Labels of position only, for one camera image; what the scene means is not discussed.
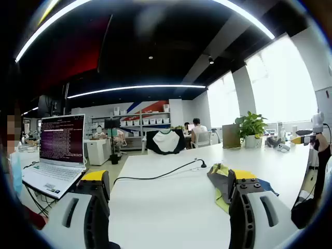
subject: spotlight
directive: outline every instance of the spotlight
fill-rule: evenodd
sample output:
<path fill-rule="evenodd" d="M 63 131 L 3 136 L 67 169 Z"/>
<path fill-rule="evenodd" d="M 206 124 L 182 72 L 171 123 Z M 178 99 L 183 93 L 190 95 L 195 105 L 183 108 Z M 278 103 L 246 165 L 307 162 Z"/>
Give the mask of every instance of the spotlight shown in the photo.
<path fill-rule="evenodd" d="M 211 56 L 209 56 L 209 64 L 212 65 L 214 63 L 213 59 Z"/>

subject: potted plant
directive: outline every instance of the potted plant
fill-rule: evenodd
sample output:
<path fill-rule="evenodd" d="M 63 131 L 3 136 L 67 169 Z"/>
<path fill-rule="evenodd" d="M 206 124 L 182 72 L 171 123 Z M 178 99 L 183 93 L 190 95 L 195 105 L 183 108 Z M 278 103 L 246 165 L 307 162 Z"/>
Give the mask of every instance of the potted plant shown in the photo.
<path fill-rule="evenodd" d="M 259 144 L 256 139 L 260 139 L 261 135 L 264 134 L 264 117 L 261 114 L 254 114 L 248 111 L 248 116 L 242 116 L 235 119 L 235 123 L 240 125 L 240 138 L 244 139 L 246 148 L 256 148 Z"/>

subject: storage box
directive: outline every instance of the storage box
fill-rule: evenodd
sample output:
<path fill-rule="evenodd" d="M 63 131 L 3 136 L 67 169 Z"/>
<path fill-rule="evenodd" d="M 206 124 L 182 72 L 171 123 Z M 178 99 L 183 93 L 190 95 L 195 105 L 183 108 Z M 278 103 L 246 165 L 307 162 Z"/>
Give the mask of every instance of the storage box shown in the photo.
<path fill-rule="evenodd" d="M 114 107 L 114 116 L 120 115 L 120 107 Z"/>
<path fill-rule="evenodd" d="M 162 107 L 163 107 L 165 113 L 170 112 L 170 105 L 169 104 L 164 104 L 164 105 L 162 105 Z"/>

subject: black ceiling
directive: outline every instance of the black ceiling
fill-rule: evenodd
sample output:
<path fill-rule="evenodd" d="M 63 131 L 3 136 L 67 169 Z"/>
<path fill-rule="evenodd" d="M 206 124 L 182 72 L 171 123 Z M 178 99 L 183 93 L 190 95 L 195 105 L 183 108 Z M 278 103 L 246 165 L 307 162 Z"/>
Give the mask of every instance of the black ceiling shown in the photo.
<path fill-rule="evenodd" d="M 60 1 L 48 18 L 72 1 Z M 241 5 L 243 1 L 233 2 Z M 55 88 L 61 92 L 67 82 L 68 95 L 121 86 L 181 84 L 231 15 L 233 11 L 212 0 L 88 2 L 50 26 L 20 60 L 25 85 L 30 86 L 27 95 L 31 100 L 43 93 L 54 94 Z M 292 36 L 306 28 L 304 18 L 284 1 L 258 19 L 276 37 L 285 32 Z M 209 85 L 228 70 L 238 69 L 245 58 L 270 41 L 251 25 L 215 59 L 214 65 L 188 84 Z M 193 99 L 201 92 L 117 91 L 78 97 L 70 106 Z"/>

